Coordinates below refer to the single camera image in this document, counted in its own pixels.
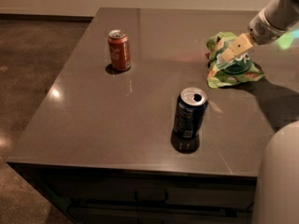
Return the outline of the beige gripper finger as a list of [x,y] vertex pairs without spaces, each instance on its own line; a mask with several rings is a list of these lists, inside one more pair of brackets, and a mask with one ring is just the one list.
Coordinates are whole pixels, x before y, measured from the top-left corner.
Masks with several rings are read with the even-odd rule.
[[246,53],[254,45],[254,40],[250,34],[241,34],[229,47],[221,54],[224,62],[230,62],[240,55]]

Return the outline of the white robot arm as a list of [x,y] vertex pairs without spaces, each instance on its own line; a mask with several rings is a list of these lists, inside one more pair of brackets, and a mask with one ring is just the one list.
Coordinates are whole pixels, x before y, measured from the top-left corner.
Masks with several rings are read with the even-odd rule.
[[[255,44],[272,43],[299,21],[299,0],[272,0],[249,23],[219,60],[228,62]],[[260,165],[252,224],[299,224],[298,94],[280,91],[263,94],[262,111],[275,130]]]

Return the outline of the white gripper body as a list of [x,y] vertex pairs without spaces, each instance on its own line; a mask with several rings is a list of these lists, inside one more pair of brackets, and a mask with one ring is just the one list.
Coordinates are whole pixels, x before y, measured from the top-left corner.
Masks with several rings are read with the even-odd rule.
[[264,8],[249,23],[249,34],[257,45],[274,42],[287,31],[288,18],[283,9]]

